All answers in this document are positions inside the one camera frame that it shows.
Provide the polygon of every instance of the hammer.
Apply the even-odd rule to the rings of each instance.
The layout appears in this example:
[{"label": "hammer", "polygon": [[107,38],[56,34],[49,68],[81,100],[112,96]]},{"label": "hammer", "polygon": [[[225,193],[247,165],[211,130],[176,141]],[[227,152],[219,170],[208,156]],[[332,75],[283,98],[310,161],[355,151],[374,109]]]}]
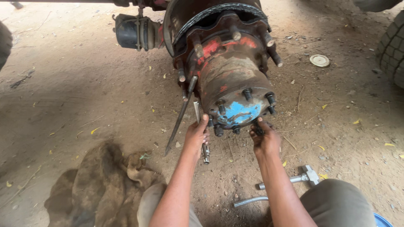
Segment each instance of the hammer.
[{"label": "hammer", "polygon": [[[319,183],[318,175],[313,170],[313,168],[311,168],[310,165],[302,166],[302,169],[303,169],[304,173],[302,173],[301,175],[289,178],[292,183],[308,181],[310,183],[310,186],[312,186],[312,187]],[[258,187],[260,190],[265,189],[264,183],[258,184]]]}]

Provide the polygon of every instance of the metal disc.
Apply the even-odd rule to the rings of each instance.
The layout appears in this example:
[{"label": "metal disc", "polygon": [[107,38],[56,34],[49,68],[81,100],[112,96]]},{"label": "metal disc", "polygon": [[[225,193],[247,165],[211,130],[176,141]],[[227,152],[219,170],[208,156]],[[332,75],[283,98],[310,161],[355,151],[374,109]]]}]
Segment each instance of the metal disc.
[{"label": "metal disc", "polygon": [[310,57],[310,62],[319,67],[327,67],[330,65],[330,60],[324,55],[313,55]]}]

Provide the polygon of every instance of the dirt ground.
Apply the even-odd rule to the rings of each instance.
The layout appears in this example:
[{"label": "dirt ground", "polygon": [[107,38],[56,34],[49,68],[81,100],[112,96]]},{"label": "dirt ground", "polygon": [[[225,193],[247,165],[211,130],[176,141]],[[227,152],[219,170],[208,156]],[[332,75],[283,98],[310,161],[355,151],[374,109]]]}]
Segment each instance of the dirt ground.
[{"label": "dirt ground", "polygon": [[[350,0],[261,4],[285,62],[281,68],[268,62],[278,116],[266,120],[282,136],[287,173],[310,164],[319,174],[350,182],[374,212],[404,226],[404,160],[398,156],[404,155],[404,92],[372,72],[377,66],[370,50],[404,4],[380,13],[363,13]],[[24,6],[17,11],[0,3],[0,20],[15,39],[0,72],[0,206],[41,169],[0,209],[0,226],[47,226],[44,201],[56,179],[105,139],[121,143],[125,155],[149,154],[147,165],[169,181],[182,148],[173,145],[162,156],[182,104],[176,70],[166,50],[121,48],[112,32],[112,15],[136,15],[137,7]],[[156,21],[164,11],[147,8],[144,15]],[[328,56],[330,67],[310,64],[305,53]],[[30,69],[31,78],[10,88]],[[189,108],[174,143],[183,144],[194,121]],[[201,223],[263,226],[267,202],[232,207],[234,201],[265,195],[255,189],[262,178],[248,128],[237,136],[213,136],[210,147],[211,164],[200,160],[191,193]],[[299,195],[309,189],[305,183],[294,187]]]}]

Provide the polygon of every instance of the human hand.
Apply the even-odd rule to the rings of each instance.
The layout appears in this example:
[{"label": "human hand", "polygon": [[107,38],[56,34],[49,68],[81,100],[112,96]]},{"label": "human hand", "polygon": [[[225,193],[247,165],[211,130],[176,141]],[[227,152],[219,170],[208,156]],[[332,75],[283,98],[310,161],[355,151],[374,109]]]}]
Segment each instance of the human hand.
[{"label": "human hand", "polygon": [[199,159],[202,144],[206,145],[210,141],[209,130],[206,129],[208,125],[209,116],[205,113],[201,117],[201,121],[195,122],[188,127],[187,134],[185,135],[185,143],[182,152],[190,152]]},{"label": "human hand", "polygon": [[251,126],[250,136],[254,141],[254,153],[258,158],[275,155],[279,157],[279,149],[280,149],[280,136],[276,133],[273,126],[263,121],[261,117],[258,118],[258,125],[264,131],[264,135],[258,136],[255,133],[256,127],[255,125]]}]

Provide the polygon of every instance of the blue paint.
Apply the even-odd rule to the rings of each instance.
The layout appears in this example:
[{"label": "blue paint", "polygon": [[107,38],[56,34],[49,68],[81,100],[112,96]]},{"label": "blue paint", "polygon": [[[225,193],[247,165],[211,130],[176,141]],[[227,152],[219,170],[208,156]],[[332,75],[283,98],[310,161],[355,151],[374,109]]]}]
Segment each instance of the blue paint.
[{"label": "blue paint", "polygon": [[247,123],[258,117],[261,113],[260,103],[248,103],[247,105],[240,104],[238,102],[232,102],[230,105],[226,105],[226,114],[220,115],[218,122],[227,125],[239,125]]}]

